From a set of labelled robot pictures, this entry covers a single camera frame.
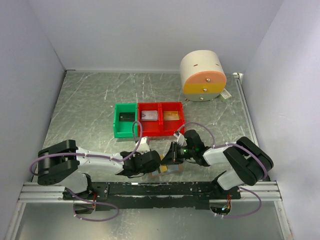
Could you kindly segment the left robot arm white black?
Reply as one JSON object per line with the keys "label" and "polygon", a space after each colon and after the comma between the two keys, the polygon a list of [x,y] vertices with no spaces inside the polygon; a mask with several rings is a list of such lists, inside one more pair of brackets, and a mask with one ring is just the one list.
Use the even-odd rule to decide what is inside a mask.
{"label": "left robot arm white black", "polygon": [[71,139],[42,149],[38,157],[37,183],[40,186],[59,184],[83,200],[93,195],[92,177],[108,173],[130,178],[152,173],[161,163],[155,150],[100,153],[77,147],[76,141]]}

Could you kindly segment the green plastic bin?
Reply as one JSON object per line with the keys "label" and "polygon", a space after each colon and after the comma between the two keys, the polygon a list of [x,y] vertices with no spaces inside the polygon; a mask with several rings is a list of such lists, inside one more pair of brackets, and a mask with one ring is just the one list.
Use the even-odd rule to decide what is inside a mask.
{"label": "green plastic bin", "polygon": [[138,119],[137,103],[116,103],[113,116],[113,134],[117,139],[133,137],[133,122]]}

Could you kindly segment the brown leather card holder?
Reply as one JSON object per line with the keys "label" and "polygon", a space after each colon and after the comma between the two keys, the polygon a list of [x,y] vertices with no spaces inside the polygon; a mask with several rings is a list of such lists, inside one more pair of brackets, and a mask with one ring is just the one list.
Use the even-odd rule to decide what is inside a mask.
{"label": "brown leather card holder", "polygon": [[149,173],[149,176],[152,177],[152,178],[155,178],[155,177],[160,177],[160,176],[164,176],[164,175],[179,173],[179,172],[181,172],[183,170],[181,164],[178,164],[178,165],[166,165],[166,166],[167,166],[167,171],[166,172],[159,173],[159,167],[158,167],[155,171]]}

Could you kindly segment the white round drawer cabinet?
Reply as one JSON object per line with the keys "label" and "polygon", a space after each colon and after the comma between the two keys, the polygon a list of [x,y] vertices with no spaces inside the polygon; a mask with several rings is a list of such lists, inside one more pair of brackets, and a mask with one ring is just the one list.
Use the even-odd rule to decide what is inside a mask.
{"label": "white round drawer cabinet", "polygon": [[195,50],[180,62],[180,79],[185,98],[205,102],[218,97],[227,84],[218,55],[211,50]]}

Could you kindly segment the red plastic bin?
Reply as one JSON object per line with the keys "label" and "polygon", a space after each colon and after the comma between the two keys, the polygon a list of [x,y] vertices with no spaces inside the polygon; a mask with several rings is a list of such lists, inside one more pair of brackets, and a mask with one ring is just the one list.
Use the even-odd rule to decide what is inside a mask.
{"label": "red plastic bin", "polygon": [[137,113],[138,121],[142,125],[142,128],[138,127],[138,131],[142,132],[142,136],[159,137],[162,127],[160,104],[158,102],[139,102]]}
{"label": "red plastic bin", "polygon": [[160,102],[160,105],[163,122],[161,134],[171,136],[185,123],[183,105],[180,101]]}

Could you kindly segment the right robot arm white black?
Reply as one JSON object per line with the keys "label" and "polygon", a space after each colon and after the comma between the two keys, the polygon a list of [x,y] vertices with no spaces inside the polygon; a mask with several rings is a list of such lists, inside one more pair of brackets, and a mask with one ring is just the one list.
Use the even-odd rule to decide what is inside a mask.
{"label": "right robot arm white black", "polygon": [[241,137],[235,143],[206,146],[194,130],[178,134],[162,159],[163,165],[179,165],[185,160],[194,160],[199,166],[228,163],[230,170],[220,174],[212,186],[212,193],[218,199],[229,194],[239,185],[253,186],[265,179],[274,167],[272,159],[248,137]]}

